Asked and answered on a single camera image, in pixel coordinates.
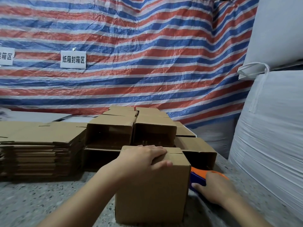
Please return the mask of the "person's left hand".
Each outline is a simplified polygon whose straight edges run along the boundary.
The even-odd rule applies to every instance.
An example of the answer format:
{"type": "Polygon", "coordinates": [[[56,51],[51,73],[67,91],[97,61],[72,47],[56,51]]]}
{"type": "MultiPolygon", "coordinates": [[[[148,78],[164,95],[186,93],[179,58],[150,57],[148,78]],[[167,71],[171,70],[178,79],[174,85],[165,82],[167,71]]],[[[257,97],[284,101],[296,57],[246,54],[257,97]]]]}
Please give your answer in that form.
{"type": "Polygon", "coordinates": [[[135,181],[147,180],[160,171],[151,171],[151,165],[168,161],[163,157],[167,150],[162,146],[135,146],[124,149],[118,158],[103,166],[99,173],[102,181],[109,186],[122,187],[135,181]]]}

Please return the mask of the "person's right hand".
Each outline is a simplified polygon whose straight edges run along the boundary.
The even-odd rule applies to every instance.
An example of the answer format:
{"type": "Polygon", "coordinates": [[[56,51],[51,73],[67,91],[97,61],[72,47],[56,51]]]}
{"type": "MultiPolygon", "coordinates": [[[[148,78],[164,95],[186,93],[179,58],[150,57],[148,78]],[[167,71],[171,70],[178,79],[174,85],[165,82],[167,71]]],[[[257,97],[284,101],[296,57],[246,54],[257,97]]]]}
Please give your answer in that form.
{"type": "Polygon", "coordinates": [[[206,192],[202,194],[209,202],[222,207],[222,202],[225,196],[232,193],[237,193],[235,187],[229,179],[208,172],[206,175],[206,192]]]}

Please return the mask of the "orange blue tape dispenser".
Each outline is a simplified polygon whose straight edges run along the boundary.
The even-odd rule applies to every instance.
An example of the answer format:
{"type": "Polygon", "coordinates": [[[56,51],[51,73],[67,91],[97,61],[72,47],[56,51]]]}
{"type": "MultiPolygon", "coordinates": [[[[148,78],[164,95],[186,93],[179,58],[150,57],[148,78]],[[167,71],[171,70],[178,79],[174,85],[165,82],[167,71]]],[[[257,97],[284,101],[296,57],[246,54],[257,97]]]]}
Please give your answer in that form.
{"type": "Polygon", "coordinates": [[[191,167],[189,189],[192,190],[193,192],[195,192],[198,195],[202,195],[199,191],[197,191],[195,188],[193,188],[191,184],[192,183],[197,183],[197,184],[200,184],[201,186],[206,186],[206,175],[207,175],[208,172],[216,173],[216,174],[224,177],[225,179],[229,179],[224,174],[222,174],[220,172],[217,172],[217,171],[202,170],[202,169],[197,169],[197,168],[191,167]]]}

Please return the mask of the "brown cardboard carton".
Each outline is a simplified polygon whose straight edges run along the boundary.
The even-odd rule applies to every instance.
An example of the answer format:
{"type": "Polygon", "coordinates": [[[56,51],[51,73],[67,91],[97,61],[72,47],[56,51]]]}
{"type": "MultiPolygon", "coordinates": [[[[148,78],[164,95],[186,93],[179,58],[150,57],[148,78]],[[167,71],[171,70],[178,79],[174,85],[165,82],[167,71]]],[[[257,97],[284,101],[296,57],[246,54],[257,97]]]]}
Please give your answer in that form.
{"type": "Polygon", "coordinates": [[[153,163],[169,160],[172,167],[152,177],[131,182],[116,193],[115,218],[118,224],[175,224],[184,217],[191,165],[180,148],[166,147],[167,153],[153,163]]]}

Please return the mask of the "person's right forearm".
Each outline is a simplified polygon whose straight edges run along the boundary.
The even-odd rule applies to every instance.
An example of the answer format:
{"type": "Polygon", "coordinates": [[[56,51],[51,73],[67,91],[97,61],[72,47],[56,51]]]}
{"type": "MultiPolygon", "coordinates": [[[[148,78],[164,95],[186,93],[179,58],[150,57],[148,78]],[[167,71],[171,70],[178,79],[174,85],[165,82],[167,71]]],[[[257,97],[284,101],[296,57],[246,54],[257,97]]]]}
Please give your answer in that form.
{"type": "Polygon", "coordinates": [[[237,193],[225,196],[222,207],[241,227],[274,227],[237,193]]]}

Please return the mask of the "person's left forearm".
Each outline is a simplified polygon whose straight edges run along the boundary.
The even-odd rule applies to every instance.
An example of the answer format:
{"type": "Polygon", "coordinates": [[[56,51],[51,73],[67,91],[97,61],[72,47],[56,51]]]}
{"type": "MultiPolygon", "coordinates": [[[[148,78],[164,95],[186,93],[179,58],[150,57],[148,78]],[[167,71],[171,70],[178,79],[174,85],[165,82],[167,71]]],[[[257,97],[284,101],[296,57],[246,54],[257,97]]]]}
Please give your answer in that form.
{"type": "Polygon", "coordinates": [[[122,184],[119,167],[111,162],[36,227],[92,227],[122,184]]]}

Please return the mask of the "grey woven sack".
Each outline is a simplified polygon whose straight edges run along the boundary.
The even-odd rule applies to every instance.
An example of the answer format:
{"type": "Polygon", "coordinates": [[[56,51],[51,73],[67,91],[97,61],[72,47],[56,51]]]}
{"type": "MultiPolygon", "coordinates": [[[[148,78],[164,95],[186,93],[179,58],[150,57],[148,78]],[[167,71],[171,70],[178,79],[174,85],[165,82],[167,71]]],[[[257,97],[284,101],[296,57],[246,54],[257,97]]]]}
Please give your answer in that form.
{"type": "Polygon", "coordinates": [[[202,138],[221,156],[228,159],[236,125],[237,119],[229,119],[190,130],[195,133],[197,137],[202,138]]]}

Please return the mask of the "pile of open cardboard boxes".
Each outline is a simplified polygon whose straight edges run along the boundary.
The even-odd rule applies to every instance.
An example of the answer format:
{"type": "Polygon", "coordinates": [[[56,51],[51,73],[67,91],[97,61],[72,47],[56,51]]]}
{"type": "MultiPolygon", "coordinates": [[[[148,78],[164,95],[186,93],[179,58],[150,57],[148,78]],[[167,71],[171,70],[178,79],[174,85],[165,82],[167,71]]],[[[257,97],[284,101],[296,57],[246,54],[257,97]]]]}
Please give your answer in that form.
{"type": "Polygon", "coordinates": [[[191,166],[200,170],[213,170],[217,157],[203,139],[163,111],[111,106],[87,124],[82,168],[96,172],[114,160],[123,147],[138,145],[180,148],[191,166]]]}

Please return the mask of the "white woven bulk bag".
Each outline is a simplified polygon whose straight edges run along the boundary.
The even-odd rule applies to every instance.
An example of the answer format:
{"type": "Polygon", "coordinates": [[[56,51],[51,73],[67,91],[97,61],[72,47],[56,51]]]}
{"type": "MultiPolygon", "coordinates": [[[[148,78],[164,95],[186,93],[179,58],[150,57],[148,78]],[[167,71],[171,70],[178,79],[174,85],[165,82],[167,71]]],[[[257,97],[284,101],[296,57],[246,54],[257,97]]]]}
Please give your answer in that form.
{"type": "Polygon", "coordinates": [[[237,122],[229,161],[303,220],[303,70],[256,77],[237,122]]]}
{"type": "Polygon", "coordinates": [[[303,0],[259,0],[239,80],[303,64],[303,0]]]}

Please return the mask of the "white flat board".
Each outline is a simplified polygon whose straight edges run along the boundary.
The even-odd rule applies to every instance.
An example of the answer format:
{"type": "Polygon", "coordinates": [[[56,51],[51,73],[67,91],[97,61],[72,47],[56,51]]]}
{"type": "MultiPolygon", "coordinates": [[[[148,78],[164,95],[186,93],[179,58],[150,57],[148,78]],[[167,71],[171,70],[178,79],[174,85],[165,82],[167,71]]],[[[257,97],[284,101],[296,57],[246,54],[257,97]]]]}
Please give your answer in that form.
{"type": "Polygon", "coordinates": [[[54,122],[82,122],[89,123],[94,118],[98,117],[98,115],[88,115],[88,116],[66,116],[64,118],[60,118],[55,120],[54,122]]]}
{"type": "Polygon", "coordinates": [[[0,110],[0,121],[48,123],[61,121],[70,117],[72,117],[72,114],[0,110]]]}

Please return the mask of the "red blue striped tarp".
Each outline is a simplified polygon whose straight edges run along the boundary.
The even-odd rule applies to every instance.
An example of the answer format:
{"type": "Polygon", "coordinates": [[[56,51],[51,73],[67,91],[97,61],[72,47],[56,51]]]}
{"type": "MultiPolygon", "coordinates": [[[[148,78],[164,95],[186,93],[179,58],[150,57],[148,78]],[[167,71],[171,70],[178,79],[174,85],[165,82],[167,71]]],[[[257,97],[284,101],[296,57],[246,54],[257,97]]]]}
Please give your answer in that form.
{"type": "Polygon", "coordinates": [[[189,128],[238,117],[259,0],[0,0],[0,107],[101,114],[152,107],[189,128]],[[60,68],[62,50],[86,69],[60,68]]]}

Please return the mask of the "stack of flattened cardboard sheets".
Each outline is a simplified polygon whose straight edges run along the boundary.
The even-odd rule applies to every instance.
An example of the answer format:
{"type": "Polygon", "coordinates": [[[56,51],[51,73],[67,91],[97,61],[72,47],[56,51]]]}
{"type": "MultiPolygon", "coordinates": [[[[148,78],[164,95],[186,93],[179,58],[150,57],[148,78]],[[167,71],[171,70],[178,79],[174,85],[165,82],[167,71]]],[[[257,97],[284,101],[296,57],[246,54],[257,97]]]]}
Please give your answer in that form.
{"type": "Polygon", "coordinates": [[[81,168],[87,123],[0,122],[0,178],[60,179],[81,168]]]}

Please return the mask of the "white paper sign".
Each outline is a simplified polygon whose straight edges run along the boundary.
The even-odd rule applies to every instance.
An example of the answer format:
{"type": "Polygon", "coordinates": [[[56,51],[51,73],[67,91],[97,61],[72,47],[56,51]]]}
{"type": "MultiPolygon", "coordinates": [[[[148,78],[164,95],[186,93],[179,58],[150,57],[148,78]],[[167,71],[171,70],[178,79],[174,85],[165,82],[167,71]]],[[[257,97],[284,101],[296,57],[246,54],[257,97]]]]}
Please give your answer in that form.
{"type": "Polygon", "coordinates": [[[60,68],[86,69],[86,51],[62,50],[60,68]]]}
{"type": "Polygon", "coordinates": [[[14,57],[14,48],[0,47],[0,66],[12,66],[14,57]]]}

